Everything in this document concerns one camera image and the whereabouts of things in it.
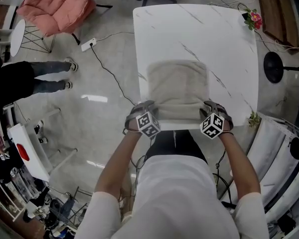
gray tiled floor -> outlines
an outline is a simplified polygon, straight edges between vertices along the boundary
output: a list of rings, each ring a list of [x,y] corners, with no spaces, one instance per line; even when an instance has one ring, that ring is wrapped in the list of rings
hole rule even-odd
[[[97,39],[109,34],[126,31],[133,32],[133,9],[141,6],[142,2],[136,0],[95,0],[100,4],[111,4],[110,10],[97,8],[78,30],[78,36],[82,43],[95,37]],[[209,2],[220,4],[220,0],[177,0],[178,3]],[[250,8],[259,9],[258,0],[239,0],[248,3]],[[167,0],[149,0],[148,5],[167,3]],[[264,40],[272,41],[261,31]],[[271,50],[276,47],[267,44]],[[110,69],[120,81],[126,95],[132,100],[139,99],[138,73],[134,35],[121,33],[98,42],[94,48],[104,66]],[[299,105],[299,73],[285,72],[283,80],[273,85],[265,77],[263,72],[263,58],[267,49],[261,42],[257,42],[259,58],[259,101],[258,110],[271,112],[277,116],[284,116],[294,121]],[[299,53],[290,55],[287,52],[279,52],[283,62],[289,66],[299,66]],[[87,191],[93,191],[101,168],[88,164],[87,161],[106,164],[116,146],[122,139],[122,130],[125,116],[132,106],[125,100],[113,77],[101,68],[91,50],[84,53],[77,46],[74,39],[68,34],[59,34],[55,39],[51,54],[39,53],[32,50],[21,49],[16,57],[17,61],[48,61],[63,60],[71,56],[80,66],[76,73],[60,73],[42,77],[48,80],[70,79],[73,89],[59,91],[52,94],[37,94],[18,101],[18,104],[26,118],[34,119],[44,112],[55,107],[61,108],[61,114],[55,115],[44,121],[44,134],[49,139],[45,146],[47,152],[60,148],[62,154],[57,159],[63,159],[67,148],[78,148],[78,153],[65,163],[51,176],[50,185],[62,192],[74,193],[77,186]],[[82,95],[99,95],[108,97],[107,103],[88,101],[82,99]],[[287,101],[276,105],[287,97]],[[19,110],[16,111],[19,121],[22,121]],[[234,128],[234,133],[244,150],[248,150],[252,144],[255,129],[247,126]],[[203,138],[198,131],[192,132],[193,137],[203,150],[209,165],[215,171],[215,163],[223,153],[223,147],[219,140],[210,141]],[[150,141],[142,138],[133,154],[137,160],[145,154]],[[229,181],[230,167],[225,158],[220,166],[220,174]]]

folded towel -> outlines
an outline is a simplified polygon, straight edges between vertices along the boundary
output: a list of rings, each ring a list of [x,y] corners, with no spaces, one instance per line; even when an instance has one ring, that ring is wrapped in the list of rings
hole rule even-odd
[[[200,120],[199,109],[209,99],[204,64],[170,60],[148,68],[149,98],[158,107],[159,120]]]

black jacket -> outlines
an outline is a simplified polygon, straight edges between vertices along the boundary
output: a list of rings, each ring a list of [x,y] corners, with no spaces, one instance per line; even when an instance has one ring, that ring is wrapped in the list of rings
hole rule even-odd
[[[2,67],[0,58],[0,116],[2,108],[33,94],[34,73],[28,62],[19,62]]]

red object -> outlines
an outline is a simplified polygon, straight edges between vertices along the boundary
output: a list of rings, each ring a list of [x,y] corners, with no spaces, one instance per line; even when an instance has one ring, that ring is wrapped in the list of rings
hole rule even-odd
[[[18,148],[20,157],[26,161],[29,161],[30,158],[29,158],[28,154],[26,153],[26,150],[24,149],[24,147],[19,143],[16,144],[16,147]]]

pink flower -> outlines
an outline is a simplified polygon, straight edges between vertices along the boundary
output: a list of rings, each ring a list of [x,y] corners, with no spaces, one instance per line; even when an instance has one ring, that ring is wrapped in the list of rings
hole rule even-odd
[[[255,12],[251,12],[250,13],[251,15],[251,20],[252,21],[258,21],[258,20],[261,20],[261,17],[260,17],[260,14],[259,13],[255,13]]]

